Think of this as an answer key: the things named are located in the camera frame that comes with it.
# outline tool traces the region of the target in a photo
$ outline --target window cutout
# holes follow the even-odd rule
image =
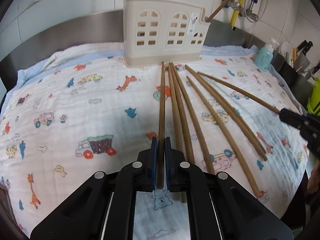
[[[138,22],[138,27],[145,27],[146,26],[146,22]]]
[[[144,11],[140,14],[140,17],[146,17],[147,16],[147,11]]]

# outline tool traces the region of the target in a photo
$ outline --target arched window cutout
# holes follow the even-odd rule
[[[146,17],[147,16],[147,11],[144,11],[140,14],[140,17]]]

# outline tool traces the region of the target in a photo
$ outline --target patterned cloth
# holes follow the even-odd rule
[[[188,63],[256,95],[278,109],[297,111],[282,85],[261,72],[248,56],[202,56]],[[230,174],[253,194],[239,162],[216,121],[187,82],[196,83],[234,137],[256,178],[258,199],[281,217],[292,200],[308,160],[299,131],[247,97],[210,81],[239,112],[267,150],[264,162],[236,123],[195,78],[178,73],[200,122],[215,171]],[[161,67],[127,68],[123,57],[105,57],[57,69],[15,90],[0,124],[0,174],[20,228],[32,229],[96,171],[112,173],[136,160],[158,133]],[[170,90],[165,136],[174,143]],[[206,171],[191,118],[187,119],[196,164]],[[134,239],[189,239],[187,205],[166,187],[137,193]]]

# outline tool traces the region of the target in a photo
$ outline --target pink car print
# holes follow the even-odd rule
[[[219,153],[217,155],[210,155],[214,171],[217,173],[219,171],[224,171],[231,167],[232,161],[236,158],[234,152],[226,149],[223,153]],[[205,161],[203,160],[202,165],[204,169],[207,171],[207,166],[205,165]]]
[[[36,128],[39,128],[41,123],[49,126],[53,120],[54,120],[54,115],[52,112],[43,113],[38,118],[35,119],[35,126],[36,126]]]

